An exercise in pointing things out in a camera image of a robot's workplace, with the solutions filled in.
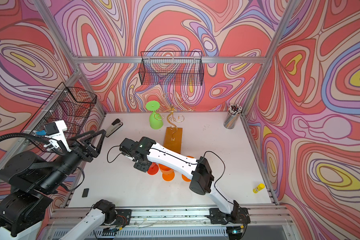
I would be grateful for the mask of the red wine glass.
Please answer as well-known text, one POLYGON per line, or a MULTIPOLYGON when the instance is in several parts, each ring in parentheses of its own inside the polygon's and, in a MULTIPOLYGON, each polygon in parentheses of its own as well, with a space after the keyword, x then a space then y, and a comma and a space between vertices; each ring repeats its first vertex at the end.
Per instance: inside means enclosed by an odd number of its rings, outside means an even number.
POLYGON ((159 166, 156 163, 152 163, 151 166, 149 167, 147 173, 149 175, 156 175, 159 172, 159 166))

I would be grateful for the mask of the green wine glass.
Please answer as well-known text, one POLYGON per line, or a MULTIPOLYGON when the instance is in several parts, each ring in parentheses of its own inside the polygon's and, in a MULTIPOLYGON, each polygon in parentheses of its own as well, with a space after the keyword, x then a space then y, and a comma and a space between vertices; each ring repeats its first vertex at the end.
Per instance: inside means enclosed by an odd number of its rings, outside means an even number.
POLYGON ((163 118, 158 113, 159 108, 160 108, 160 103, 158 101, 149 101, 146 104, 146 109, 148 111, 151 111, 149 117, 150 127, 154 130, 158 130, 164 125, 162 120, 163 118))

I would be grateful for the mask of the orange wine glass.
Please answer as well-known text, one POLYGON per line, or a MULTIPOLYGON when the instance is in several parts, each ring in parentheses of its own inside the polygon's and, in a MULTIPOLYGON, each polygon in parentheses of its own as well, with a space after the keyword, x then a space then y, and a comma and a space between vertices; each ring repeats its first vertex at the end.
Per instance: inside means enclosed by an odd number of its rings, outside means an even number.
POLYGON ((162 164, 159 164, 159 169, 162 172, 162 178, 165 181, 170 182, 175 178, 175 172, 173 169, 162 164))
POLYGON ((190 180, 190 179, 188 179, 185 175, 182 175, 182 179, 183 179, 185 182, 191 182, 191 180, 190 180))

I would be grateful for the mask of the orange wine glass front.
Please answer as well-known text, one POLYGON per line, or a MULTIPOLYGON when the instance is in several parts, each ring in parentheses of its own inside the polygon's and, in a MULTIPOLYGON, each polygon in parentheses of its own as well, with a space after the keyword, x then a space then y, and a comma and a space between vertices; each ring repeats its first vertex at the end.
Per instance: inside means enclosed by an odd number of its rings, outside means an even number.
POLYGON ((185 182, 191 182, 191 180, 190 180, 190 179, 188 179, 185 175, 182 175, 182 179, 183 179, 185 182))

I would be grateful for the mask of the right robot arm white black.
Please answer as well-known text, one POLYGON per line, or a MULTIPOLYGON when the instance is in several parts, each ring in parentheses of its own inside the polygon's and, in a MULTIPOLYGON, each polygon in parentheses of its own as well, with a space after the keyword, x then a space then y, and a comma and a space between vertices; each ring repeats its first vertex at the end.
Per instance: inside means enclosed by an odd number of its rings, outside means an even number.
POLYGON ((146 173, 153 163, 161 164, 173 169, 190 179, 189 188, 195 194, 209 197, 216 208, 210 209, 207 216, 212 224, 225 225, 228 223, 242 224, 246 227, 250 222, 248 209, 242 208, 239 203, 226 195, 218 186, 218 179, 213 176, 212 168, 205 158, 190 158, 171 151, 148 137, 142 137, 135 142, 124 139, 119 148, 120 155, 134 162, 134 168, 146 173))

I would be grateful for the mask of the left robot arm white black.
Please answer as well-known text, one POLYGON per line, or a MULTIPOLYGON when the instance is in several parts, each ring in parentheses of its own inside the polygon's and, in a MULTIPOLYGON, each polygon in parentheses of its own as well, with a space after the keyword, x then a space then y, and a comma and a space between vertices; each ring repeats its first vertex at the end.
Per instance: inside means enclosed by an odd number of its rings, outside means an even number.
POLYGON ((58 157, 47 162, 31 151, 12 157, 0 170, 0 180, 14 188, 0 203, 0 230, 5 239, 32 238, 38 232, 48 206, 49 197, 57 193, 57 188, 66 191, 66 178, 78 170, 81 162, 91 162, 101 151, 106 131, 89 131, 73 138, 35 136, 25 133, 12 133, 0 136, 0 142, 12 138, 24 138, 43 144, 58 157))

